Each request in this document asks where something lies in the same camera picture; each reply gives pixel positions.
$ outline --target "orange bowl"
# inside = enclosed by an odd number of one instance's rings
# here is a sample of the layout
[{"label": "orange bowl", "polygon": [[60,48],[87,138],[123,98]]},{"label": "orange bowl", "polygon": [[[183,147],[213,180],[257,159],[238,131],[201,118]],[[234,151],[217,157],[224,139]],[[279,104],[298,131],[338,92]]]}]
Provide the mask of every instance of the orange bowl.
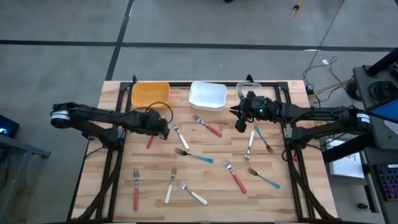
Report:
[{"label": "orange bowl", "polygon": [[[148,107],[155,102],[168,103],[170,99],[170,85],[167,82],[139,82],[132,88],[131,103],[137,107]],[[151,108],[166,107],[157,103]]]}]

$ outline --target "white bowl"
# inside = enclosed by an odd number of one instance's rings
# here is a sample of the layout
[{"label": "white bowl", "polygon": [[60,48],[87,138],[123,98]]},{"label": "white bowl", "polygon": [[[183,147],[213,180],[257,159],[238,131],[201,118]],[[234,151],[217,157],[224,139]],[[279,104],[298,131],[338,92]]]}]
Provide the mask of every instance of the white bowl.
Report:
[{"label": "white bowl", "polygon": [[226,86],[215,83],[193,82],[189,92],[189,102],[193,109],[217,111],[226,104]]}]

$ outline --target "wooden tabletop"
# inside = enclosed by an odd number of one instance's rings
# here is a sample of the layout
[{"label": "wooden tabletop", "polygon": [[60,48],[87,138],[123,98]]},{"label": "wooden tabletop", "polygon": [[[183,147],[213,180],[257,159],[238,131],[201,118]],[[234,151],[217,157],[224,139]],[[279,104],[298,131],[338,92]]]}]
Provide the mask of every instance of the wooden tabletop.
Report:
[{"label": "wooden tabletop", "polygon": [[[287,82],[292,103],[298,106],[309,106],[303,81]],[[120,82],[104,83],[99,108],[115,109],[119,84]],[[176,147],[183,149],[183,146],[171,125],[169,138],[166,141],[155,138],[150,149],[146,148],[149,136],[128,133],[114,222],[297,221],[288,166],[281,158],[284,141],[280,124],[264,121],[255,123],[275,150],[275,154],[269,154],[266,151],[264,142],[256,133],[251,160],[245,161],[244,153],[248,148],[250,132],[254,128],[250,123],[245,133],[239,133],[234,128],[236,117],[228,111],[228,108],[239,103],[235,87],[228,87],[226,106],[219,113],[192,109],[188,101],[189,89],[188,86],[172,87],[170,90],[169,105],[174,112],[173,122],[179,125],[181,133],[190,146],[190,152],[213,158],[214,163],[209,164],[174,153]],[[271,87],[262,87],[262,93],[275,99],[275,92]],[[166,119],[170,118],[168,109],[161,109],[159,112]],[[209,125],[221,131],[222,138],[197,124],[192,118],[193,114],[199,115]],[[313,122],[301,121],[297,125],[309,128],[313,126]],[[311,144],[318,145],[316,141],[312,141]],[[93,141],[89,145],[88,152],[99,147],[101,147],[100,142]],[[321,152],[308,147],[303,150],[303,156],[312,192],[328,212],[336,216],[335,203]],[[103,149],[86,159],[72,218],[78,217],[98,193],[105,158],[106,149]],[[235,173],[247,189],[247,194],[240,191],[231,173],[224,168],[223,159],[225,158],[231,162]],[[207,206],[195,200],[188,192],[179,189],[176,182],[174,182],[169,204],[164,203],[172,167],[177,168],[175,180],[186,183],[189,189],[207,200]],[[259,174],[280,184],[281,188],[276,189],[259,177],[251,175],[247,171],[248,167],[252,167]],[[139,210],[136,212],[133,210],[133,168],[138,168],[140,175]],[[300,198],[303,210],[307,214],[301,190]],[[106,215],[108,211],[108,202],[109,200],[105,201],[103,215]]]}]

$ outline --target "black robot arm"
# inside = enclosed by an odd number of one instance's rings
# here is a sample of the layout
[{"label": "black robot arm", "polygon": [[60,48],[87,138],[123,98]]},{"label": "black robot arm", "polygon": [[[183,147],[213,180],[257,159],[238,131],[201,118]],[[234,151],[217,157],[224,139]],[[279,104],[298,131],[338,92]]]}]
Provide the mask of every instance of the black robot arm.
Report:
[{"label": "black robot arm", "polygon": [[122,126],[130,132],[160,136],[162,139],[167,139],[170,132],[167,121],[152,109],[148,109],[146,112],[118,113],[76,103],[61,103],[54,104],[51,117],[51,124],[54,127],[75,128],[81,131],[86,138],[97,137],[104,146],[117,145],[119,131],[102,128],[89,121],[110,123]]},{"label": "black robot arm", "polygon": [[243,133],[246,121],[264,120],[279,123],[293,123],[302,120],[334,121],[314,128],[285,129],[284,135],[292,149],[303,149],[315,138],[339,133],[364,134],[370,129],[369,116],[357,108],[301,108],[293,104],[272,101],[253,92],[242,98],[241,103],[231,107],[230,112],[239,119],[235,128]]}]

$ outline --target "concrete floor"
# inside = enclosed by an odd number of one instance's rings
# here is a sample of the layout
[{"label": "concrete floor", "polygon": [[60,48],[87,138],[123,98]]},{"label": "concrete floor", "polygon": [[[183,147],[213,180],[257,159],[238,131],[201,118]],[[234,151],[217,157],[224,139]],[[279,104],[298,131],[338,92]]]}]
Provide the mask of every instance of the concrete floor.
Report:
[{"label": "concrete floor", "polygon": [[[124,42],[319,46],[342,0],[305,1],[289,20],[296,1],[135,0]],[[3,0],[1,40],[115,42],[128,0]],[[396,47],[398,7],[393,0],[346,0],[323,46],[375,47],[319,51],[313,65],[337,56],[333,71],[345,80],[352,68],[372,64]],[[12,223],[61,222],[67,217],[87,141],[78,131],[50,125],[54,103],[96,106],[114,47],[0,45],[0,114],[21,124],[18,139],[52,151],[34,158],[17,196]],[[122,47],[112,80],[301,80],[314,51]],[[336,83],[328,67],[308,80],[321,89]],[[322,106],[351,104],[337,90]],[[360,186],[330,179],[338,215],[344,220],[383,223],[380,214],[356,209],[366,197]]]}]

